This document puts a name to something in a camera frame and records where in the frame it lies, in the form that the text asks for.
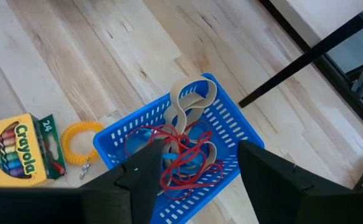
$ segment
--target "blue plastic basket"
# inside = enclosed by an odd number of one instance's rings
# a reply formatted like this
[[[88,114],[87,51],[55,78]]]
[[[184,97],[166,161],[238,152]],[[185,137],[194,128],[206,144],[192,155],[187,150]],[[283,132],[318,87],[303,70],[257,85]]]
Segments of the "blue plastic basket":
[[[205,73],[202,76],[214,81],[217,85],[216,99],[204,110],[200,119],[207,122],[213,132],[210,140],[217,146],[217,159],[224,162],[224,178],[218,184],[195,189],[188,198],[183,200],[170,200],[161,194],[156,199],[151,223],[185,223],[234,180],[240,173],[236,157],[239,140],[248,139],[264,147],[263,141],[213,75]],[[205,96],[207,89],[207,82],[195,82],[185,87],[180,97],[191,91]],[[126,135],[138,126],[164,124],[163,113],[169,105],[169,94],[167,94],[95,135],[94,146],[109,169],[126,159],[123,145]],[[204,174],[198,183],[211,183],[218,178],[217,173]]]

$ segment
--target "crayola box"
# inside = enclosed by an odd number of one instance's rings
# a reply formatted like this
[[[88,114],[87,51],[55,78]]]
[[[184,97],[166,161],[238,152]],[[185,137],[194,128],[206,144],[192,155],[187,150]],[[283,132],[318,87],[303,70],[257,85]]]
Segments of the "crayola box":
[[[48,151],[47,133],[54,133],[58,142],[57,160]],[[65,162],[52,116],[39,121],[23,114],[0,120],[0,187],[44,185],[64,174]]]

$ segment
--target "chair leg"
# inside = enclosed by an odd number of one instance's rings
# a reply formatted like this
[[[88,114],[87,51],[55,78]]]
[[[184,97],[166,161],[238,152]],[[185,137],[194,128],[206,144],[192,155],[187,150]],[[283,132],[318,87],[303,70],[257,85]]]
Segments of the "chair leg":
[[[302,68],[309,65],[311,62],[324,55],[341,42],[345,41],[347,38],[354,35],[356,32],[359,32],[361,29],[363,29],[363,17],[359,14],[335,30],[324,40],[320,41],[311,48],[311,50],[298,57],[295,61],[286,66],[278,74],[271,77],[251,94],[246,96],[241,102],[239,102],[239,106],[241,108],[246,107],[248,104],[252,103],[257,98],[261,97],[266,92],[270,91],[272,88],[276,87],[281,82],[285,81],[287,78],[300,71]]]

